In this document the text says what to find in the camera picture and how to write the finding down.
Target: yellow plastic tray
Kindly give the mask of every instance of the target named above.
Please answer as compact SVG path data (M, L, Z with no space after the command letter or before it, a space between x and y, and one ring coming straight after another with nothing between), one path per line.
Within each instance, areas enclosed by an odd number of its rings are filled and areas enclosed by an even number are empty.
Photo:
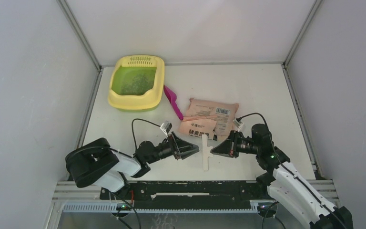
M145 72L153 73L148 79L145 78ZM141 74L139 78L135 77L134 74ZM112 78L110 79L109 95L107 101L115 108L126 110L126 111L140 111L155 108L161 101L163 92L163 81L165 76L165 62L157 56L147 55L134 55L125 56L121 58L114 68ZM153 87L147 90L144 94L139 94L139 90L132 92L132 86L140 86L148 82L152 82Z

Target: white table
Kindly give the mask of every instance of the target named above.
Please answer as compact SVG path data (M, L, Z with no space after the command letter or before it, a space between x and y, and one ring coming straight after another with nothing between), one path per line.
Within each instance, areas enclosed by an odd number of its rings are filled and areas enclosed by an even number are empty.
M165 120L173 124L172 131L183 140L197 144L201 139L180 134L180 120L168 99L162 96L159 106L149 112L121 112L107 103L110 77L114 68L103 70L84 144L105 137L110 145L132 155L134 141L131 121L143 118L157 124ZM310 158L295 114L287 83L279 64L183 65L165 67L165 85L177 94L177 104L184 114L189 98L239 103L237 117L260 112L267 120L273 141L284 151L306 179L315 179ZM244 135L250 135L252 125L262 123L258 116L243 119ZM137 144L144 140L158 145L166 136L159 128L141 121L134 122ZM218 142L208 140L209 146ZM254 155L240 154L237 159L214 156L209 158L209 170L203 171L201 151L185 160L174 157L150 164L151 171L136 180L255 180L263 174Z

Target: gray floor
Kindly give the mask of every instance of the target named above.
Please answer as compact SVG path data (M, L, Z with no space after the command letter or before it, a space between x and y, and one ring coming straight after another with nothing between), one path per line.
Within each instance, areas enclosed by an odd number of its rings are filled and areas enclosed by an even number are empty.
M287 229L302 229L301 224L282 206L276 215ZM142 229L261 229L262 218L250 213L147 213L140 214ZM123 218L133 229L138 228L137 218L129 214ZM63 213L59 229L126 229L110 213ZM274 219L266 219L265 229L282 229Z

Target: purple scoop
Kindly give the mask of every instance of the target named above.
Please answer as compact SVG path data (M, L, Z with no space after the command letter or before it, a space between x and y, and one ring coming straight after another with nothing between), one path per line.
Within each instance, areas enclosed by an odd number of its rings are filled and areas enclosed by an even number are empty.
M165 85L163 86L163 91L165 92L166 97L172 105L174 112L177 114L180 120L183 120L183 114L182 112L180 112L179 107L176 104L177 95Z

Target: package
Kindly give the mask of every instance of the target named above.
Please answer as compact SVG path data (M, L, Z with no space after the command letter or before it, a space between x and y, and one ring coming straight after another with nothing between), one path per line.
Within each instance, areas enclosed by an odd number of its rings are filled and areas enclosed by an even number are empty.
M234 129L233 120L239 104L223 104L206 100L190 99L179 132L195 137L202 134L208 139L225 140Z

